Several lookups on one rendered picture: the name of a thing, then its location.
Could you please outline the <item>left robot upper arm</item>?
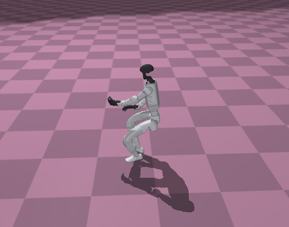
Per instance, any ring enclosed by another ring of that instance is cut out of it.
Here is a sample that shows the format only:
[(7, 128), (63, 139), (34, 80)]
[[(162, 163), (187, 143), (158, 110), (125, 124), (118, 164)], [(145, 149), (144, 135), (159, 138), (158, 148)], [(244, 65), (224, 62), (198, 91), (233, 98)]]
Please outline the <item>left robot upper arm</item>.
[(142, 92), (140, 92), (138, 94), (138, 96), (133, 96), (133, 98), (136, 99), (136, 102), (135, 103), (138, 103), (140, 100), (144, 99), (145, 97), (149, 96), (150, 94), (152, 94), (152, 92), (154, 91), (154, 89), (149, 86), (149, 87), (146, 87), (145, 89), (143, 89)]

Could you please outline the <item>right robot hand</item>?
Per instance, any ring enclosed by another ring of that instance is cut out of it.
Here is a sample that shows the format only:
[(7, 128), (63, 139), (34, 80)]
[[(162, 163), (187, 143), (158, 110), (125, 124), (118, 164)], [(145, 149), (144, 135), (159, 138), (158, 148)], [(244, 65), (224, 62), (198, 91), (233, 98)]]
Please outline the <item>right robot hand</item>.
[(138, 107), (139, 107), (138, 105), (128, 105), (128, 106), (124, 106), (124, 107), (123, 107), (123, 111), (126, 111), (127, 109), (132, 109), (132, 108), (136, 109), (136, 108), (138, 108)]

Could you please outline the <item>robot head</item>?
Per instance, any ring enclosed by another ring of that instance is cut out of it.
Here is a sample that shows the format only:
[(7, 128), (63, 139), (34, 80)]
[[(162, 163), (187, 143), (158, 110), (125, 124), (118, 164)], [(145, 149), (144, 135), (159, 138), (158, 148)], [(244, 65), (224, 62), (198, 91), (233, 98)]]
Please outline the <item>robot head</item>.
[[(154, 70), (153, 66), (150, 64), (145, 64), (140, 67), (140, 71), (143, 73), (143, 79), (147, 79), (149, 83), (155, 83), (155, 80), (152, 79), (151, 76), (146, 76), (146, 73), (150, 73)], [(147, 82), (146, 82), (147, 84)]]

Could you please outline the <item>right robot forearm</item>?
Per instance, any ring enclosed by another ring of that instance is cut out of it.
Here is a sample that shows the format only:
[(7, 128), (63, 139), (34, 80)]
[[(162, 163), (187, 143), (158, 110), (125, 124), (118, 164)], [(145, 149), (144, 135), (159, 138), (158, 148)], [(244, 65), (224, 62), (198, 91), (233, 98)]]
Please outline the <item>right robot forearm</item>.
[(136, 110), (139, 110), (139, 109), (140, 109), (141, 107), (143, 107), (145, 104), (146, 104), (146, 100), (145, 100), (145, 98), (144, 98), (144, 99), (141, 100), (138, 104), (136, 104), (136, 105), (139, 106), (138, 108), (136, 108)]

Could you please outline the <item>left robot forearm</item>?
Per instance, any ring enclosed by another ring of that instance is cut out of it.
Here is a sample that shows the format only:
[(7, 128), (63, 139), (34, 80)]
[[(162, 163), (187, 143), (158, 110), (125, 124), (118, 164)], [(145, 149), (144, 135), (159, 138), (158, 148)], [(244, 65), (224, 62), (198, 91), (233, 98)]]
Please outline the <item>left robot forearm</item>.
[(120, 103), (117, 103), (118, 107), (120, 106), (127, 106), (127, 105), (132, 105), (136, 102), (136, 99), (135, 98), (129, 98), (127, 100), (122, 100)]

